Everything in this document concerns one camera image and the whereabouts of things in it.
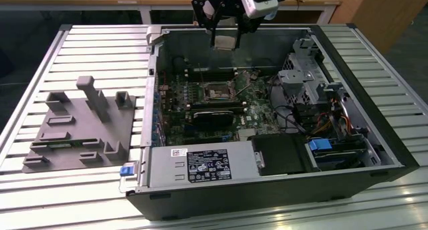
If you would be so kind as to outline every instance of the metal slatted table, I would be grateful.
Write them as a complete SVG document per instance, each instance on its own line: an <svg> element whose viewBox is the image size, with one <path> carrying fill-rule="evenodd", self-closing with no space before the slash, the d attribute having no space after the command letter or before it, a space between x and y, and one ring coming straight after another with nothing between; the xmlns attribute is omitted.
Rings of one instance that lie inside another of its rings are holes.
<svg viewBox="0 0 428 230"><path fill-rule="evenodd" d="M119 166L22 173L48 107L48 92L78 91L93 75L106 96L137 96L130 160L138 159L145 114L147 26L72 26L58 33L0 136L0 229L415 229L428 222L428 108L359 30L323 27L422 168L351 199L150 222L119 192ZM325 62L335 80L333 66Z"/></svg>

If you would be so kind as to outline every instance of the power supply label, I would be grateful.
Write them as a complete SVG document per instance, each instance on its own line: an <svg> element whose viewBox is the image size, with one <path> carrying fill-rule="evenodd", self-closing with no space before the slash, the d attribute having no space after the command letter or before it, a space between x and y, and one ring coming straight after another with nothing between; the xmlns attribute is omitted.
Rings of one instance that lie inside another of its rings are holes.
<svg viewBox="0 0 428 230"><path fill-rule="evenodd" d="M187 152L187 172L191 183L232 179L228 150Z"/></svg>

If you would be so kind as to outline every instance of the motherboard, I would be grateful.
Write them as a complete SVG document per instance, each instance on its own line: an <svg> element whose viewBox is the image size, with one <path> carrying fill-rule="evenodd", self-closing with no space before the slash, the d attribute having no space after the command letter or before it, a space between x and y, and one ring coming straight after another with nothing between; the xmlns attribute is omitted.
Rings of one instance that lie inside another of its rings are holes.
<svg viewBox="0 0 428 230"><path fill-rule="evenodd" d="M166 145L248 140L280 132L268 80L256 69L193 69L159 77Z"/></svg>

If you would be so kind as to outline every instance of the gray plastic stand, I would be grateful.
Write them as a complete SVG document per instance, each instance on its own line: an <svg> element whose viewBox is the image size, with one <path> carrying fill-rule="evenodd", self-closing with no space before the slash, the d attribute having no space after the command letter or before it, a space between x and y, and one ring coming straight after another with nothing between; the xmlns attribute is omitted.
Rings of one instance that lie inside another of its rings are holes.
<svg viewBox="0 0 428 230"><path fill-rule="evenodd" d="M80 76L86 98L51 92L48 113L24 159L24 173L123 165L129 160L135 96L105 97L93 76Z"/></svg>

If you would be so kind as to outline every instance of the blue tab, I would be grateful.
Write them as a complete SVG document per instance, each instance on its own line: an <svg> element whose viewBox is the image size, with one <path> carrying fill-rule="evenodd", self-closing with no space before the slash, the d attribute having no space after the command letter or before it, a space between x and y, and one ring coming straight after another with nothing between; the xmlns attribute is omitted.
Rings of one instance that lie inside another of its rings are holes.
<svg viewBox="0 0 428 230"><path fill-rule="evenodd" d="M133 176L134 175L134 166L121 167L121 176Z"/></svg>
<svg viewBox="0 0 428 230"><path fill-rule="evenodd" d="M315 139L309 142L309 147L312 151L331 150L332 144L328 139Z"/></svg>

